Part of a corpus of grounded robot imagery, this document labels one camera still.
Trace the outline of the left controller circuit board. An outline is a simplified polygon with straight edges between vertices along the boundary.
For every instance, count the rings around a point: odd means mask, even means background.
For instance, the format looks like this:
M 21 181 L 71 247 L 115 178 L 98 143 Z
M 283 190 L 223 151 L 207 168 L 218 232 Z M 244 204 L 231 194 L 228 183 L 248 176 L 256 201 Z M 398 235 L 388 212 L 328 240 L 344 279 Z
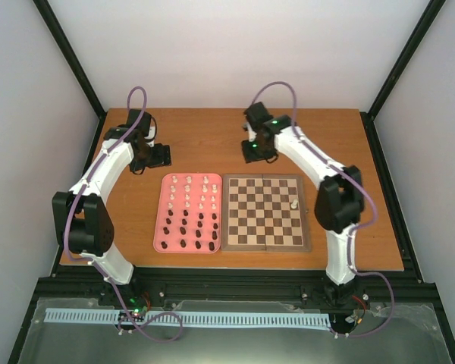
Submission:
M 134 318 L 144 317 L 151 310 L 151 302 L 148 292 L 143 292 L 139 296 L 131 297 L 129 303 L 133 307 L 131 315 Z

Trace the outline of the right controller circuit board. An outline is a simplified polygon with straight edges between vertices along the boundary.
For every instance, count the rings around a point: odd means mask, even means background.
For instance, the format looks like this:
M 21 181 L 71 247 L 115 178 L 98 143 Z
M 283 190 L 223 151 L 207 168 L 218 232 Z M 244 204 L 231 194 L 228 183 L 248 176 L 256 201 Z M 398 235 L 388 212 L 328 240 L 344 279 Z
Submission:
M 356 304 L 356 308 L 353 310 L 353 312 L 345 318 L 345 321 L 348 324 L 351 324 L 353 328 L 357 327 L 360 325 L 365 318 L 366 311 L 367 311 L 367 305 L 364 300 L 359 298 L 358 296 L 352 295 L 351 296 L 352 300 Z

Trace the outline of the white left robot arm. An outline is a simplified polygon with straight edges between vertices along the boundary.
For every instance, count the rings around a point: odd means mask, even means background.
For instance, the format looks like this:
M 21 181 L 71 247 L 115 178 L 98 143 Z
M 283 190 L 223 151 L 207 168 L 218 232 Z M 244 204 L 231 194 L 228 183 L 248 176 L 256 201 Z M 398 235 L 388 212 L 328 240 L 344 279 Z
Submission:
M 131 279 L 134 266 L 115 246 L 106 204 L 125 168 L 141 175 L 147 168 L 171 165 L 170 146 L 155 141 L 157 131 L 150 113 L 129 110 L 124 124 L 105 133 L 99 154 L 80 180 L 52 198 L 55 232 L 64 253 L 72 261 L 94 266 L 105 281 L 117 284 L 117 298 L 129 306 L 141 300 L 143 287 Z

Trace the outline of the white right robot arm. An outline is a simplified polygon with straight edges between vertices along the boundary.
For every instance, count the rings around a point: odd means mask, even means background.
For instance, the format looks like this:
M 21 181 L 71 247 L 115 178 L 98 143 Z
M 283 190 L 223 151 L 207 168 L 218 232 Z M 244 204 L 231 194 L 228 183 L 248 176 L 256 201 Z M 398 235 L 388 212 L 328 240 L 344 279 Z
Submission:
M 348 249 L 355 238 L 365 208 L 361 171 L 335 161 L 311 141 L 288 115 L 274 117 L 261 102 L 254 102 L 243 114 L 248 138 L 241 142 L 245 162 L 287 156 L 317 189 L 315 218 L 325 230 L 328 263 L 323 294 L 328 305 L 342 306 L 356 291 Z

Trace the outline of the pink plastic tray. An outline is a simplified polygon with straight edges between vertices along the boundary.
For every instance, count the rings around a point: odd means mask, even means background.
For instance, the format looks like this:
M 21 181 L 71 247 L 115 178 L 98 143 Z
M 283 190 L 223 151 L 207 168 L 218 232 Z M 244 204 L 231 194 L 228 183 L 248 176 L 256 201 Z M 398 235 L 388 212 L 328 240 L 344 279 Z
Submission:
M 172 181 L 172 176 L 177 177 L 177 182 Z M 191 176 L 192 182 L 189 184 L 186 177 Z M 209 183 L 205 184 L 208 192 L 202 191 L 204 176 L 207 176 Z M 170 186 L 175 186 L 175 192 L 171 192 Z M 190 192 L 185 192 L 184 187 L 190 185 Z M 170 195 L 174 194 L 175 199 L 170 200 Z M 189 194 L 190 199 L 185 200 L 185 195 Z M 215 196 L 216 201 L 211 201 L 211 196 Z M 185 208 L 185 202 L 190 204 L 188 209 Z M 168 204 L 172 203 L 173 208 L 169 209 Z M 199 204 L 203 204 L 203 210 L 199 209 Z M 212 204 L 216 204 L 216 210 L 212 211 Z M 221 205 L 222 205 L 222 178 L 213 173 L 170 173 L 162 179 L 160 196 L 158 201 L 157 218 L 155 223 L 155 234 L 153 247 L 158 253 L 174 254 L 211 254 L 220 249 L 221 245 Z M 168 210 L 171 210 L 173 216 L 168 216 Z M 183 211 L 187 210 L 189 215 L 185 218 Z M 204 219 L 199 220 L 199 213 L 204 214 Z M 217 220 L 212 220 L 212 214 L 217 214 Z M 171 219 L 171 224 L 166 224 L 166 218 Z M 185 218 L 187 225 L 182 225 L 181 220 Z M 180 247 L 180 241 L 185 240 L 187 246 Z M 167 249 L 161 248 L 161 242 L 165 241 Z M 201 249 L 196 249 L 195 242 L 202 244 Z M 215 251 L 209 250 L 209 242 L 215 244 Z

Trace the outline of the black aluminium frame rail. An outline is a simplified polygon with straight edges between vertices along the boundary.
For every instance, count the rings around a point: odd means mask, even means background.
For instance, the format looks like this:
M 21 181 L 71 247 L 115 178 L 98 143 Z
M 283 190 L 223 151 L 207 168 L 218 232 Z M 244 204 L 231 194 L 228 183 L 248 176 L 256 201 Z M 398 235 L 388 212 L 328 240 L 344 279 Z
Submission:
M 136 268 L 131 283 L 120 288 L 126 299 L 147 295 L 155 306 L 181 300 L 275 300 L 306 305 L 322 301 L 328 279 L 322 271 Z M 60 266 L 40 278 L 37 297 L 108 298 L 111 285 L 93 267 Z

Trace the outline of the wooden chessboard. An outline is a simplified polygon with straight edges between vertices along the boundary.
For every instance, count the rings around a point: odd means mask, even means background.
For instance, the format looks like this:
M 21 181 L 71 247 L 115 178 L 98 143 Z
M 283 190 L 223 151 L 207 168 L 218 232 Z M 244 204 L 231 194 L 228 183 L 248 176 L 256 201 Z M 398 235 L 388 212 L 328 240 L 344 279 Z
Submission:
M 297 199 L 297 209 L 290 207 Z M 303 178 L 296 174 L 223 176 L 224 251 L 307 253 L 311 247 Z

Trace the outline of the controller circuit board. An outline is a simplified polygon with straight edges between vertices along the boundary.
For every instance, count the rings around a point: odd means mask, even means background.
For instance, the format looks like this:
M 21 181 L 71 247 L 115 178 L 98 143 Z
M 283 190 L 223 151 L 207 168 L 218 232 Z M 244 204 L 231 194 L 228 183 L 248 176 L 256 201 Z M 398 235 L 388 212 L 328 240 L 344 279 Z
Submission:
M 131 297 L 129 303 L 133 307 L 131 315 L 134 318 L 144 317 L 151 310 L 151 302 L 148 292 L 143 292 L 139 296 Z
M 353 328 L 357 327 L 360 325 L 365 318 L 366 311 L 367 311 L 367 305 L 364 300 L 359 298 L 358 296 L 352 295 L 351 296 L 352 300 L 356 304 L 356 308 L 353 310 L 353 312 L 345 318 L 345 321 L 348 324 L 351 324 Z

